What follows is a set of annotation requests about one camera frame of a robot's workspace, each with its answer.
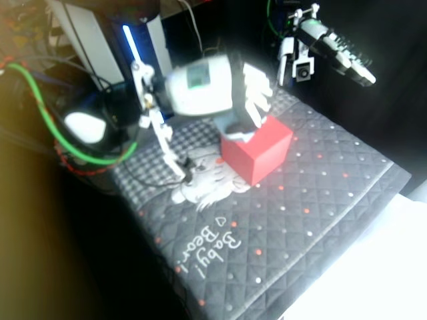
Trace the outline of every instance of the gray quilted fabric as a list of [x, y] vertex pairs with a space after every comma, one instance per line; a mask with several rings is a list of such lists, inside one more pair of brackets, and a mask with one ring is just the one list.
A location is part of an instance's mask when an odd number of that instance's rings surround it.
[[[203, 318], [277, 319], [291, 299], [286, 293], [301, 293], [295, 290], [298, 280], [318, 277], [316, 266], [341, 237], [383, 203], [383, 195], [398, 192], [391, 188], [395, 180], [403, 187], [408, 178], [284, 91], [275, 94], [273, 114], [294, 130], [285, 163], [249, 191], [233, 192], [203, 211], [189, 201], [174, 204], [174, 187], [142, 187], [122, 166], [114, 171], [143, 230], [191, 293], [194, 313]], [[175, 130], [171, 147], [184, 157], [218, 143], [213, 123], [203, 120]], [[156, 143], [127, 165], [148, 183], [173, 181]]]

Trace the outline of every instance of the bright white light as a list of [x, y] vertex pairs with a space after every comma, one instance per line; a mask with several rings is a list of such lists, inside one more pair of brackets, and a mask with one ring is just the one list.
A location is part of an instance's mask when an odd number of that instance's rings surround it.
[[127, 25], [124, 25], [123, 31], [125, 31], [127, 43], [129, 43], [129, 46], [131, 47], [133, 58], [135, 58], [135, 61], [141, 62], [141, 57], [139, 56], [139, 52], [136, 47], [135, 41], [133, 40], [131, 29]]

